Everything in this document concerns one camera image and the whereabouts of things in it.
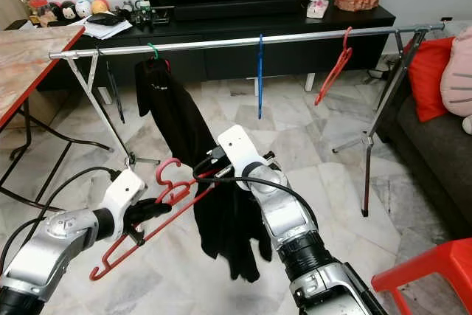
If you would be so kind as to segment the marble top folding table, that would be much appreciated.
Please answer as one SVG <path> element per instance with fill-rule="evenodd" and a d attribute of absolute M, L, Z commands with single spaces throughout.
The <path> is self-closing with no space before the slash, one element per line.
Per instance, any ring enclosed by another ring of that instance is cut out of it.
<path fill-rule="evenodd" d="M 3 184 L 9 178 L 24 154 L 32 146 L 33 130 L 43 129 L 50 135 L 66 141 L 66 146 L 58 157 L 56 164 L 45 179 L 40 193 L 34 199 L 21 197 L 19 194 L 1 187 L 1 193 L 15 201 L 20 201 L 27 206 L 38 208 L 44 207 L 41 197 L 49 187 L 49 183 L 60 169 L 62 160 L 67 156 L 73 145 L 90 145 L 102 148 L 108 152 L 110 147 L 97 141 L 73 139 L 58 133 L 48 124 L 41 122 L 30 113 L 28 98 L 37 89 L 41 81 L 56 66 L 57 59 L 50 58 L 51 53 L 69 51 L 81 35 L 85 32 L 84 27 L 44 27 L 22 30 L 6 30 L 0 36 L 0 79 L 2 81 L 1 94 L 1 129 L 7 129 L 14 116 L 20 115 L 24 121 L 24 142 L 10 152 L 10 166 L 2 174 L 0 183 Z"/>

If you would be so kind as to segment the black TV cabinet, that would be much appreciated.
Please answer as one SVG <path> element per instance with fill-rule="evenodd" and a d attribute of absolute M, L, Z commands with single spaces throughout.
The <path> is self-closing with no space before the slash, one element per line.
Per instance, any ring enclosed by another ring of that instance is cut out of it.
<path fill-rule="evenodd" d="M 154 29 L 129 29 L 97 41 L 84 35 L 74 49 L 111 48 L 112 46 L 144 46 L 146 44 L 178 44 L 199 41 L 226 41 L 236 38 L 256 38 L 259 35 L 308 34 L 367 27 L 394 25 L 395 16 L 383 7 L 366 12 L 350 13 L 328 9 L 322 19 L 305 18 L 304 12 L 263 15 L 263 17 L 202 19 L 202 21 L 172 21 Z M 327 73 L 334 67 L 341 51 L 340 38 L 323 41 L 266 44 L 264 76 L 307 75 Z M 257 74 L 257 47 L 230 46 L 221 49 L 191 49 L 191 51 L 161 51 L 170 62 L 178 81 L 201 82 L 253 77 Z"/>

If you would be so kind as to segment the silver clothes rack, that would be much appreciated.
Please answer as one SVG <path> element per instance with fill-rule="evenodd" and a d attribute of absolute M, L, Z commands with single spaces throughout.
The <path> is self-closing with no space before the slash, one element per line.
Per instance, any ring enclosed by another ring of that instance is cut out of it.
<path fill-rule="evenodd" d="M 365 146 L 365 159 L 364 159 L 364 197 L 363 206 L 361 207 L 361 214 L 364 217 L 369 215 L 369 203 L 371 199 L 369 197 L 371 188 L 371 161 L 372 161 L 372 150 L 375 145 L 375 132 L 380 126 L 382 117 L 385 111 L 388 109 L 391 96 L 398 91 L 398 86 L 407 75 L 408 66 L 410 66 L 412 60 L 414 60 L 415 53 L 419 49 L 419 46 L 424 41 L 425 37 L 431 31 L 443 30 L 446 28 L 446 23 L 440 21 L 438 23 L 428 24 L 415 24 L 410 26 L 398 26 L 398 27 L 370 27 L 352 30 L 351 36 L 365 36 L 365 35 L 386 35 L 393 34 L 398 42 L 399 51 L 399 66 L 395 70 L 395 74 L 391 76 L 389 85 L 385 90 L 380 103 L 378 104 L 377 110 L 375 110 L 375 116 L 367 131 L 364 135 L 354 141 L 345 143 L 333 149 L 334 153 L 339 152 L 345 148 L 350 148 L 358 143 L 363 143 Z M 323 41 L 328 38 L 343 38 L 345 30 L 327 31 L 327 32 L 311 32 L 310 34 L 293 34 L 293 35 L 275 35 L 275 36 L 264 36 L 264 45 L 266 44 L 280 44 L 300 41 Z M 186 42 L 186 43 L 171 43 L 156 45 L 156 49 L 159 53 L 172 52 L 172 51 L 189 51 L 190 49 L 213 49 L 213 48 L 226 48 L 226 46 L 257 46 L 256 38 L 238 38 L 229 39 L 228 41 L 200 41 L 200 42 Z M 149 46 L 115 46 L 114 48 L 107 48 L 104 51 L 98 51 L 98 49 L 87 49 L 87 51 L 66 51 L 66 52 L 55 52 L 51 53 L 50 58 L 53 59 L 64 59 L 67 61 L 72 72 L 74 72 L 75 78 L 80 82 L 81 89 L 85 92 L 86 96 L 94 106 L 98 116 L 108 127 L 111 136 L 117 143 L 118 148 L 125 156 L 125 166 L 132 167 L 138 161 L 146 162 L 152 165 L 159 163 L 158 160 L 152 159 L 139 159 L 134 153 L 129 152 L 121 136 L 117 133 L 108 117 L 108 114 L 104 112 L 101 105 L 97 102 L 92 94 L 92 88 L 94 88 L 94 73 L 97 71 L 97 61 L 101 56 L 108 55 L 131 55 L 131 53 L 146 53 L 152 52 Z"/>

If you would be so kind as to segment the red stool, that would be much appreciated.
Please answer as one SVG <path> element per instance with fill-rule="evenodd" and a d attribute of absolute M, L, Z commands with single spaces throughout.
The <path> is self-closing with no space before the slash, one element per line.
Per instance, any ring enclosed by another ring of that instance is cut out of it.
<path fill-rule="evenodd" d="M 442 275 L 472 315 L 472 238 L 438 245 L 371 279 L 375 291 L 388 291 L 402 315 L 412 315 L 399 288 L 431 274 Z"/>

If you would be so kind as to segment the black shirt with red collar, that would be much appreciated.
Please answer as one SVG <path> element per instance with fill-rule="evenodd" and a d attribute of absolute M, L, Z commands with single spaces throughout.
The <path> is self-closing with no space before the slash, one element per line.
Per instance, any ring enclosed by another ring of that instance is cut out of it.
<path fill-rule="evenodd" d="M 139 116 L 151 115 L 172 157 L 195 169 L 217 146 L 191 94 L 175 79 L 166 59 L 134 67 Z"/>

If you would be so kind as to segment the pink cushion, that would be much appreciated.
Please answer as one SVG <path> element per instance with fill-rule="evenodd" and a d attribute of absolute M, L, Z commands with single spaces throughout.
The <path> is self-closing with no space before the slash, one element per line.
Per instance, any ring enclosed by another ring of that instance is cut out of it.
<path fill-rule="evenodd" d="M 451 58 L 440 82 L 442 103 L 448 112 L 472 116 L 472 25 L 465 28 L 451 42 Z"/>

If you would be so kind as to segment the red cushion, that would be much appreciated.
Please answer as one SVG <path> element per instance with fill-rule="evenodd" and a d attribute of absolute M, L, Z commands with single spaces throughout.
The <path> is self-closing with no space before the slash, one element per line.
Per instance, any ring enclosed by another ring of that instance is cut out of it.
<path fill-rule="evenodd" d="M 412 98 L 419 122 L 429 122 L 448 113 L 440 93 L 446 65 L 451 61 L 455 36 L 423 41 L 408 68 Z"/>

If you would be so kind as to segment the white paper stack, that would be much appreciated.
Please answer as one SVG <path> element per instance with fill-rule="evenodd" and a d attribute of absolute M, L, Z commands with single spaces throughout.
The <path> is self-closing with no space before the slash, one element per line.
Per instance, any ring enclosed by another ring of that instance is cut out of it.
<path fill-rule="evenodd" d="M 92 38 L 100 39 L 104 41 L 105 39 L 111 38 L 111 36 L 119 34 L 119 32 L 128 30 L 133 27 L 128 21 L 122 21 L 121 23 L 115 25 L 102 25 L 97 23 L 91 23 L 84 19 L 81 21 L 81 24 L 84 26 L 84 35 L 92 36 Z"/>

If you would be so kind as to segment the black white round plush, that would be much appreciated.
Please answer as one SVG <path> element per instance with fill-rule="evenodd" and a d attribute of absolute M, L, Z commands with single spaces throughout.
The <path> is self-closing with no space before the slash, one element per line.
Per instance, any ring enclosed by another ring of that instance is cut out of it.
<path fill-rule="evenodd" d="M 75 22 L 80 16 L 75 11 L 75 3 L 73 1 L 62 1 L 60 5 L 60 21 Z"/>

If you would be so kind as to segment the blue plastic hanger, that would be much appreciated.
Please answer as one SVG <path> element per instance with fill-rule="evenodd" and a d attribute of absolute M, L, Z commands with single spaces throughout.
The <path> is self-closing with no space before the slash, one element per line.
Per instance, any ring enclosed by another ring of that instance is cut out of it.
<path fill-rule="evenodd" d="M 257 119 L 263 118 L 264 97 L 264 34 L 259 34 L 257 39 L 257 76 L 255 79 L 255 96 L 257 98 Z"/>

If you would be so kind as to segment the white pink tissue box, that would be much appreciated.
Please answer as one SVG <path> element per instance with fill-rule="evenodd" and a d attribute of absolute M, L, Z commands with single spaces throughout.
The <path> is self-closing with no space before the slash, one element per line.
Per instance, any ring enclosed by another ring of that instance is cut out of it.
<path fill-rule="evenodd" d="M 310 0 L 306 8 L 306 18 L 321 19 L 324 18 L 328 9 L 328 0 Z"/>

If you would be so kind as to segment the black wallet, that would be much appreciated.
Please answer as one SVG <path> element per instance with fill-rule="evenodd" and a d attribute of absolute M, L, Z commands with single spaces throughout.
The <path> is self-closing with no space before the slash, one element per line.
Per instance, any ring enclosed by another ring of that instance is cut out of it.
<path fill-rule="evenodd" d="M 119 17 L 118 15 L 114 15 L 112 13 L 104 12 L 104 13 L 95 13 L 94 15 L 90 15 L 90 17 L 86 18 L 87 23 L 92 23 L 96 25 L 102 25 L 107 27 L 114 27 L 119 23 L 122 23 L 125 19 Z"/>

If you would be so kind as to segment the dark brown sofa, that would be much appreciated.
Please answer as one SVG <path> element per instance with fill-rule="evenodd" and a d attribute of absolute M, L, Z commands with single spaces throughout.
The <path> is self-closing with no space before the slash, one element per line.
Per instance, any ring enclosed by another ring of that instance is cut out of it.
<path fill-rule="evenodd" d="M 472 237 L 472 135 L 462 118 L 446 112 L 421 122 L 410 79 L 399 83 L 378 126 L 427 201 L 444 221 L 452 240 Z"/>

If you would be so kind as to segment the thin black hanger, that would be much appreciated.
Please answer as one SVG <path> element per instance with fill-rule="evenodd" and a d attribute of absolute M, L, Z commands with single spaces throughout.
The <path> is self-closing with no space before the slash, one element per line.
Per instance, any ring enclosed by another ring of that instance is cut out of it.
<path fill-rule="evenodd" d="M 120 92 L 118 90 L 118 86 L 115 80 L 114 73 L 111 70 L 111 66 L 109 66 L 108 60 L 105 60 L 105 73 L 107 73 L 109 88 L 114 93 L 114 103 L 116 109 L 118 111 L 118 115 L 120 117 L 121 123 L 125 124 L 127 120 L 125 120 L 124 112 L 122 112 L 122 101 L 120 97 Z"/>

